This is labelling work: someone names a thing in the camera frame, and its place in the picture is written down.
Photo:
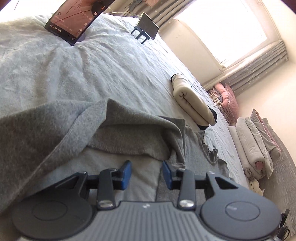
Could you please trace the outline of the grey pink-trimmed pillow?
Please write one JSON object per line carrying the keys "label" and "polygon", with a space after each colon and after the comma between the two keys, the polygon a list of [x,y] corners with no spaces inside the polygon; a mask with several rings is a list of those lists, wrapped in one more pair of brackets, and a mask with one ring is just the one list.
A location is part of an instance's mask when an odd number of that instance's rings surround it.
{"label": "grey pink-trimmed pillow", "polygon": [[273,138],[271,132],[267,128],[267,124],[263,121],[263,119],[260,117],[259,113],[253,109],[252,114],[250,116],[250,119],[255,124],[256,128],[258,129],[259,133],[261,134],[261,137],[263,139],[263,142],[266,146],[266,149],[271,154],[281,154],[281,150],[275,139]]}

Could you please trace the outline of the pink hanging jacket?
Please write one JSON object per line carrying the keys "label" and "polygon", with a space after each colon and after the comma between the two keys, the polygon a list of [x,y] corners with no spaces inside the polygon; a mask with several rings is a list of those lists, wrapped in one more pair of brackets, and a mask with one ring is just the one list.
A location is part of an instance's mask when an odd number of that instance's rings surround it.
{"label": "pink hanging jacket", "polygon": [[159,2],[159,0],[144,0],[144,2],[147,6],[152,8],[153,6],[155,6]]}

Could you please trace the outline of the folded grey quilt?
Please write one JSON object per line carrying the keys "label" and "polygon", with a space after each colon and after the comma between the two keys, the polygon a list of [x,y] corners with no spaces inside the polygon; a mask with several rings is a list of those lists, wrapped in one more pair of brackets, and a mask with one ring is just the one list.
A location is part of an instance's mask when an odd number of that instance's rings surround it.
{"label": "folded grey quilt", "polygon": [[263,175],[269,179],[274,171],[273,163],[280,158],[280,147],[263,119],[246,117],[245,121],[264,156]]}

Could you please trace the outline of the grey knit sweater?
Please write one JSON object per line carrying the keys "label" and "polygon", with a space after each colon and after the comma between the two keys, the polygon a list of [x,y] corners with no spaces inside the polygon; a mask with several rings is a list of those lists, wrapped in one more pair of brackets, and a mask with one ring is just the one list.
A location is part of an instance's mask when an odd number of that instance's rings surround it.
{"label": "grey knit sweater", "polygon": [[227,163],[210,150],[202,131],[178,118],[151,115],[112,99],[97,103],[56,101],[1,118],[1,211],[36,181],[77,157],[86,147],[149,156],[197,174],[206,163],[225,177]]}

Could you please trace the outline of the folded beige garment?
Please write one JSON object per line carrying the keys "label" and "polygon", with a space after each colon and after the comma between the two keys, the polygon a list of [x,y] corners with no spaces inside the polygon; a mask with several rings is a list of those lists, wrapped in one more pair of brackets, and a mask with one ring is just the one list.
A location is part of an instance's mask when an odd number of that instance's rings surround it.
{"label": "folded beige garment", "polygon": [[189,80],[182,74],[171,77],[173,97],[179,106],[191,117],[201,130],[217,123],[217,113],[201,99]]}

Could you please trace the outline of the upright smartphone playing video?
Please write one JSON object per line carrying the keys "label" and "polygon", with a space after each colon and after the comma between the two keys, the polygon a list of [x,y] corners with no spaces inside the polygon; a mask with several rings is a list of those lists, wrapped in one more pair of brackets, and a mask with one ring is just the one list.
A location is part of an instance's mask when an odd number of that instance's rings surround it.
{"label": "upright smartphone playing video", "polygon": [[50,17],[45,29],[71,46],[114,0],[68,0]]}

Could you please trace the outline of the grey star curtain left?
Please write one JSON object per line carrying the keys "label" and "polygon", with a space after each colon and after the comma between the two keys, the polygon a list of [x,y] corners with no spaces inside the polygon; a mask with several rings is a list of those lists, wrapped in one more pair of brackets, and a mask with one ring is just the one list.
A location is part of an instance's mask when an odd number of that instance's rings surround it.
{"label": "grey star curtain left", "polygon": [[180,13],[182,13],[193,0],[163,0],[150,8],[144,1],[132,1],[124,8],[123,16],[140,16],[146,13],[161,29]]}

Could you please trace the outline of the landscape smartphone on stand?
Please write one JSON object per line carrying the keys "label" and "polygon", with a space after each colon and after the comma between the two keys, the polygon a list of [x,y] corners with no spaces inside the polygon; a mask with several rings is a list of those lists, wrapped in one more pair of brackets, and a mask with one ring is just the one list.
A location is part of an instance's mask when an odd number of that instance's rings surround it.
{"label": "landscape smartphone on stand", "polygon": [[140,27],[143,31],[145,31],[151,39],[155,39],[159,27],[156,23],[146,14],[142,13],[140,16],[140,21],[138,22],[138,27]]}

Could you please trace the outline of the grey star curtain right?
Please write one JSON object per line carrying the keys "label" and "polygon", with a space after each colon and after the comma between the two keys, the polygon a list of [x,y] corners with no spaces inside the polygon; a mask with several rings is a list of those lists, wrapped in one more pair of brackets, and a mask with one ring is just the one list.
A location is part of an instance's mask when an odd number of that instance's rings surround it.
{"label": "grey star curtain right", "polygon": [[209,90],[217,83],[227,84],[235,95],[239,95],[285,61],[288,61],[285,43],[283,40],[277,40],[229,67],[203,84],[203,87]]}

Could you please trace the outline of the white plush toy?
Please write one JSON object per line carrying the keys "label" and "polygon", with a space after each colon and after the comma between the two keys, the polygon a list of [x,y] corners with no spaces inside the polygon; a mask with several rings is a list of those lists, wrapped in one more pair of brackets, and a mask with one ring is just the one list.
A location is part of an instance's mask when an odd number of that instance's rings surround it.
{"label": "white plush toy", "polygon": [[249,181],[249,188],[252,190],[254,193],[257,193],[260,196],[263,196],[264,189],[260,189],[259,182],[257,179],[252,179]]}

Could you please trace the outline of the blue folding phone stand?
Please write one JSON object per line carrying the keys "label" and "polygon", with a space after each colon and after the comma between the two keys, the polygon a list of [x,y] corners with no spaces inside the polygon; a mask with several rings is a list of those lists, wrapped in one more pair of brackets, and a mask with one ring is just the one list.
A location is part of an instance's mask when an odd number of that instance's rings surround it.
{"label": "blue folding phone stand", "polygon": [[135,26],[134,29],[130,32],[131,34],[133,34],[134,32],[138,32],[138,35],[135,37],[135,39],[139,39],[140,37],[144,36],[144,40],[141,42],[141,44],[143,45],[147,40],[150,40],[151,37],[147,34],[147,32],[145,32],[142,28],[140,28],[139,26]]}

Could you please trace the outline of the folded white quilt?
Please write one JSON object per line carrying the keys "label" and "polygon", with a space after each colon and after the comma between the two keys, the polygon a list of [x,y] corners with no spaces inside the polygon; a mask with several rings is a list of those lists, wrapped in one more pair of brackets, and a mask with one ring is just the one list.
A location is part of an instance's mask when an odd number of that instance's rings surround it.
{"label": "folded white quilt", "polygon": [[259,130],[250,118],[239,117],[228,130],[236,147],[245,176],[251,179],[270,178],[273,161]]}

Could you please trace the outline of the grey star curtain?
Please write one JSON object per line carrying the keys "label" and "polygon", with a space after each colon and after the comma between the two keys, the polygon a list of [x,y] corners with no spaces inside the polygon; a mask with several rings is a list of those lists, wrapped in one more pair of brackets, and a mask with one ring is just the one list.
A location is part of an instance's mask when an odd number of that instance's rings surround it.
{"label": "grey star curtain", "polygon": [[150,8],[144,1],[132,1],[124,8],[123,16],[140,16],[146,13],[161,29],[180,13],[182,13],[193,0],[163,0]]}
{"label": "grey star curtain", "polygon": [[285,43],[283,40],[277,40],[229,67],[203,84],[203,87],[209,90],[217,83],[227,84],[235,95],[239,95],[285,61],[288,61]]}

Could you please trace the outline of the round dark phone stand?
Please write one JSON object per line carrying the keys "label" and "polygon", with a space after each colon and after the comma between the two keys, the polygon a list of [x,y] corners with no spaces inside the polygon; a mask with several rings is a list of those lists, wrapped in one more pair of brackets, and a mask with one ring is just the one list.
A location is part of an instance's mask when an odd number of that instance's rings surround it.
{"label": "round dark phone stand", "polygon": [[82,33],[81,36],[77,39],[76,42],[79,43],[79,42],[84,41],[85,40],[85,37],[86,37],[85,33]]}

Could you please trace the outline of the pink pillow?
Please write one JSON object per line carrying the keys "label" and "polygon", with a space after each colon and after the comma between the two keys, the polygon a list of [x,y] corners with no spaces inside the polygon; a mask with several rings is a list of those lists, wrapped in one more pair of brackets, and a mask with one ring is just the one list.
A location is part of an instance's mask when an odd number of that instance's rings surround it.
{"label": "pink pillow", "polygon": [[230,119],[230,125],[234,126],[239,117],[239,106],[233,90],[228,84],[223,85],[222,83],[216,84],[215,89],[222,96],[222,107]]}

